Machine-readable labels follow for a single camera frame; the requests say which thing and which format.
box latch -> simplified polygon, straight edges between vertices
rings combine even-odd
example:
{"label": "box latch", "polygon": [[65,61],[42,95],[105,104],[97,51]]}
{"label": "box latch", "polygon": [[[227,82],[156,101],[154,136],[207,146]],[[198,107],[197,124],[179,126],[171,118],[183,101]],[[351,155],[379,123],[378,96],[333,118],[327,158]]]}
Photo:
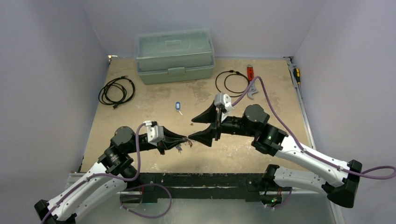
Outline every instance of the box latch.
{"label": "box latch", "polygon": [[168,69],[169,76],[182,76],[185,75],[185,67]]}

wire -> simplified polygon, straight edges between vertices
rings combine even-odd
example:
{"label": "wire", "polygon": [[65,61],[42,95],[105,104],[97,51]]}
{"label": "wire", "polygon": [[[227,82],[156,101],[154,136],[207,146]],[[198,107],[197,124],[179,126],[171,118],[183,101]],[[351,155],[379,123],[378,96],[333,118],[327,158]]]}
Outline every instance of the wire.
{"label": "wire", "polygon": [[282,201],[282,203],[279,206],[276,207],[272,207],[273,209],[279,209],[281,207],[283,207],[289,200],[291,197],[291,192],[293,191],[293,188],[290,188],[289,194],[287,195],[286,199],[284,201]]}
{"label": "wire", "polygon": [[[162,186],[160,184],[156,184],[156,183],[144,184],[144,185],[140,185],[140,186],[137,186],[137,187],[134,187],[134,188],[126,189],[124,191],[131,191],[131,190],[135,190],[135,189],[139,189],[139,188],[144,188],[144,187],[147,187],[147,186],[158,186],[160,188],[163,188],[166,191],[166,193],[168,194],[169,198],[172,198],[172,196],[170,195],[169,190],[166,189],[166,187],[164,187],[164,186]],[[121,196],[120,196],[120,205],[121,205],[121,207],[123,209],[125,209],[125,210],[127,210],[127,211],[129,211],[129,212],[131,212],[131,213],[133,213],[133,214],[135,214],[137,216],[140,216],[140,217],[143,217],[143,218],[159,218],[159,217],[164,216],[166,213],[168,213],[168,211],[170,210],[170,208],[172,206],[172,200],[170,200],[169,206],[167,207],[167,209],[162,214],[157,215],[157,216],[146,216],[146,215],[140,214],[140,213],[138,213],[136,211],[130,210],[129,208],[125,207],[125,205],[122,203]]]}
{"label": "wire", "polygon": [[[216,86],[216,89],[217,89],[219,92],[221,92],[220,89],[219,89],[219,87],[217,86],[217,79],[219,78],[220,75],[222,75],[222,74],[224,74],[224,73],[227,73],[227,72],[230,72],[230,73],[235,72],[235,73],[226,76],[226,78],[224,79],[224,87],[225,87],[228,91],[230,91],[230,92],[232,92],[232,93],[243,93],[244,91],[241,91],[241,92],[232,91],[232,90],[230,90],[230,89],[227,87],[227,85],[226,85],[226,81],[227,81],[227,79],[228,79],[230,76],[241,76],[241,77],[244,77],[244,78],[246,79],[246,81],[247,81],[247,84],[249,85],[249,79],[248,79],[245,75],[243,75],[242,73],[240,73],[240,72],[238,72],[238,71],[234,71],[234,70],[224,71],[224,72],[221,72],[220,74],[218,74],[218,75],[216,76],[216,80],[214,81],[214,84],[215,84],[215,86]],[[235,97],[240,97],[241,95],[242,95],[242,94],[240,94],[240,95],[235,95],[235,96],[230,96],[230,97],[235,98]]]}
{"label": "wire", "polygon": [[[132,100],[132,98],[135,95],[135,84],[132,82],[132,80],[130,80],[127,77],[128,76],[121,76],[119,78],[115,78],[115,79],[111,80],[110,82],[108,82],[99,92],[99,95],[98,95],[99,102],[104,105],[113,106],[113,108],[115,109],[119,105]],[[128,80],[128,82],[132,86],[132,94],[129,98],[127,98],[127,90],[125,89],[125,87],[123,85],[117,83],[117,81],[120,81],[122,79]],[[122,92],[122,98],[118,101],[113,101],[107,96],[107,92],[109,91],[110,87],[112,87],[112,86],[118,88]]]}
{"label": "wire", "polygon": [[[292,138],[293,138],[294,141],[296,142],[297,146],[298,146],[302,151],[304,151],[304,147],[303,147],[303,146],[301,145],[301,143],[298,141],[298,139],[297,139],[297,137],[295,136],[295,134],[290,130],[289,127],[287,127],[287,125],[286,125],[286,124],[280,119],[280,117],[276,114],[276,112],[275,112],[274,108],[272,107],[272,104],[271,104],[271,102],[270,102],[270,100],[269,100],[267,91],[265,90],[264,82],[262,81],[262,79],[261,79],[260,76],[255,76],[255,77],[253,78],[253,80],[249,83],[249,85],[247,86],[247,88],[245,89],[245,91],[244,91],[244,92],[241,94],[241,96],[232,104],[232,106],[235,106],[237,103],[239,103],[239,101],[246,95],[246,93],[248,92],[248,90],[249,90],[250,87],[253,85],[253,83],[255,82],[256,79],[259,79],[259,80],[260,80],[260,83],[261,83],[261,86],[262,86],[262,90],[263,90],[263,92],[264,92],[264,94],[265,94],[265,99],[267,100],[268,106],[269,106],[269,108],[271,109],[272,113],[274,114],[274,116],[276,117],[276,119],[282,124],[282,126],[283,126],[284,128],[286,128],[286,130],[289,132],[290,136],[292,136]],[[329,165],[329,166],[332,166],[332,167],[334,167],[334,168],[336,168],[336,169],[338,169],[338,170],[342,170],[342,171],[344,171],[344,172],[346,172],[346,173],[353,174],[353,175],[356,175],[356,176],[361,176],[361,177],[365,177],[365,178],[369,178],[369,179],[375,179],[375,180],[388,180],[388,179],[394,178],[394,177],[396,176],[396,167],[394,167],[394,166],[379,166],[379,167],[374,167],[374,168],[365,170],[365,171],[363,171],[363,172],[361,172],[361,173],[357,173],[357,172],[354,172],[354,171],[345,169],[345,168],[343,168],[343,167],[340,167],[340,166],[338,166],[338,165],[336,165],[336,164],[333,164],[333,163],[331,163],[331,162],[328,162],[328,161],[326,161],[326,160],[324,160],[324,159],[322,159],[322,158],[320,158],[320,157],[318,157],[318,156],[316,156],[316,155],[314,155],[314,154],[312,154],[312,153],[310,153],[310,152],[308,152],[308,151],[304,151],[304,153],[307,153],[307,155],[309,155],[310,157],[313,157],[313,158],[315,158],[315,159],[317,159],[317,160],[319,160],[319,161],[321,161],[321,162],[323,162],[323,163],[325,163],[325,164],[327,164],[327,165]],[[375,171],[375,170],[379,170],[379,169],[392,169],[392,170],[393,170],[393,173],[390,174],[390,175],[387,175],[387,176],[374,176],[374,175],[367,175],[367,174],[366,174],[366,173],[369,173],[369,172],[372,172],[372,171]]]}
{"label": "wire", "polygon": [[[143,124],[141,124],[141,125],[139,125],[139,126],[137,127],[136,135],[135,135],[135,142],[139,142],[139,131],[140,131],[140,129],[141,129],[143,126],[145,126],[145,123],[143,123]],[[134,177],[132,177],[132,178],[125,178],[125,177],[122,177],[122,176],[115,176],[115,175],[113,175],[113,174],[106,174],[106,173],[93,174],[93,175],[87,177],[85,180],[81,181],[81,182],[78,183],[76,186],[74,186],[72,189],[70,189],[67,193],[65,193],[65,195],[64,195],[63,197],[61,197],[61,199],[59,199],[59,201],[57,201],[57,202],[55,203],[55,205],[47,212],[47,214],[45,214],[45,216],[43,217],[43,219],[42,219],[42,221],[41,221],[41,224],[45,224],[45,221],[46,221],[47,218],[50,216],[50,214],[51,214],[51,213],[56,209],[56,207],[57,207],[60,203],[62,203],[70,194],[72,194],[74,191],[76,191],[78,188],[80,188],[83,184],[87,183],[88,181],[90,181],[91,179],[93,179],[93,178],[95,178],[95,177],[97,177],[97,176],[108,176],[108,177],[115,178],[115,179],[118,179],[118,180],[122,180],[122,181],[125,181],[125,182],[131,182],[131,181],[136,180],[136,179],[138,178],[139,174],[140,174],[140,167],[141,167],[140,146],[139,146],[139,144],[136,144],[136,156],[137,156],[137,171],[136,171],[136,175],[135,175]],[[167,191],[168,195],[169,195],[169,200],[170,200],[169,208],[170,208],[170,206],[172,205],[172,196],[170,195],[170,192],[169,192],[164,186],[162,186],[162,185],[160,185],[160,184],[156,184],[156,183],[150,183],[150,184],[141,185],[140,187],[147,187],[147,186],[158,186],[158,187],[164,188],[164,189]],[[158,218],[158,217],[164,216],[164,215],[166,214],[166,212],[169,211],[169,208],[168,208],[163,214],[160,214],[159,216],[155,216],[155,217]]]}
{"label": "wire", "polygon": [[281,187],[279,187],[278,188],[278,192],[277,192],[277,194],[276,194],[276,196],[282,196],[282,188]]}

plywood surface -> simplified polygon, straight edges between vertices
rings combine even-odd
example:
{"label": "plywood surface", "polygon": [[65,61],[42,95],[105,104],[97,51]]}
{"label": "plywood surface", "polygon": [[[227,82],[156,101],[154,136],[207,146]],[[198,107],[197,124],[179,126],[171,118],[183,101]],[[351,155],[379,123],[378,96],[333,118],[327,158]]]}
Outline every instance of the plywood surface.
{"label": "plywood surface", "polygon": [[[81,172],[86,172],[97,161],[98,157],[109,146],[110,139],[120,126],[129,126],[136,131],[138,125],[146,120],[155,120],[159,125],[182,135],[206,129],[207,124],[191,125],[191,119],[206,110],[218,93],[214,81],[222,71],[238,70],[246,74],[246,65],[252,64],[255,75],[261,76],[269,93],[272,105],[281,119],[296,134],[300,142],[309,145],[304,129],[304,121],[293,88],[287,63],[283,60],[216,60],[216,68],[212,78],[185,81],[168,84],[144,85],[136,73],[134,60],[115,59],[109,68],[106,82],[120,76],[133,80],[136,94],[133,100],[113,109],[111,106],[99,105],[92,130],[86,146]],[[226,74],[218,79],[219,88],[228,94],[224,88]],[[128,82],[124,86],[131,93]],[[234,91],[242,91],[247,82],[242,77],[229,77],[227,86]],[[270,111],[259,83],[256,83],[259,93],[254,100],[243,98],[232,111],[231,116],[242,116],[246,106],[260,104],[271,118],[269,123],[282,128]],[[121,93],[116,88],[109,91],[109,97],[118,99]],[[180,115],[175,110],[175,103],[181,103]],[[182,152],[177,149],[168,150],[160,155],[157,150],[141,153],[142,172],[195,172],[195,173],[259,173],[268,164],[278,164],[293,169],[299,166],[257,152],[250,143],[252,138],[223,134],[219,141],[214,141],[212,147],[194,142],[190,148],[182,145]],[[136,154],[131,154],[136,161]]]}

screwdriver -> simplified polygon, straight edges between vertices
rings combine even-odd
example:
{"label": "screwdriver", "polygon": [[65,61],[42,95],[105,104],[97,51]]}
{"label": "screwdriver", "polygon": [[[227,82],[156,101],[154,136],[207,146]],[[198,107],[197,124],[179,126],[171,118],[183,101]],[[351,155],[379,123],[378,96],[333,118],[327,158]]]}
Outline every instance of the screwdriver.
{"label": "screwdriver", "polygon": [[300,69],[298,69],[298,68],[293,69],[293,75],[294,75],[294,78],[296,79],[298,88],[299,88],[299,90],[300,90],[301,98],[303,98],[303,94],[302,94],[302,92],[301,92]]}

wrench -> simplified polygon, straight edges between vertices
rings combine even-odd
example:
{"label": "wrench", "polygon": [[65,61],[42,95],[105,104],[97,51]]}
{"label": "wrench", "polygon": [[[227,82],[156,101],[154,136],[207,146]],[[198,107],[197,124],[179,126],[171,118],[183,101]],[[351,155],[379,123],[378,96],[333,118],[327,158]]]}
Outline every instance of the wrench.
{"label": "wrench", "polygon": [[[249,83],[252,81],[252,79],[255,77],[255,74],[253,72],[253,66],[251,64],[247,65],[247,79],[249,80]],[[247,92],[247,97],[249,99],[253,99],[253,94],[258,93],[259,91],[256,89],[255,84],[250,87],[249,91]]]}

